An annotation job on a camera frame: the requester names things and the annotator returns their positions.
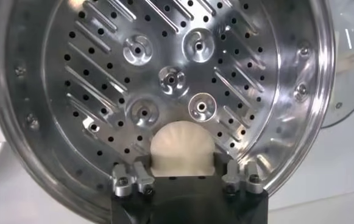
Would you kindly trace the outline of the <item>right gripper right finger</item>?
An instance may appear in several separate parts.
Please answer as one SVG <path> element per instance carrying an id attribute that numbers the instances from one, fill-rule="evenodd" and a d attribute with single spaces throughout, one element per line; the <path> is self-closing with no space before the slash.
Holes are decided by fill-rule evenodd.
<path id="1" fill-rule="evenodd" d="M 235 195 L 240 191 L 261 194 L 264 191 L 263 180 L 258 173 L 255 161 L 248 161 L 240 167 L 237 160 L 224 153 L 214 154 L 215 174 L 221 178 L 226 194 Z"/>

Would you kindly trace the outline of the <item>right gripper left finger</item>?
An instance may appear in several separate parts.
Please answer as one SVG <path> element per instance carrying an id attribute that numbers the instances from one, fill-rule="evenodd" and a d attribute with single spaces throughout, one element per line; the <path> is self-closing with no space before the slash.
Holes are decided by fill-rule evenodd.
<path id="1" fill-rule="evenodd" d="M 139 156 L 132 164 L 116 164 L 112 169 L 112 191 L 116 197 L 129 197 L 135 193 L 152 195 L 155 177 L 152 174 L 151 157 Z"/>

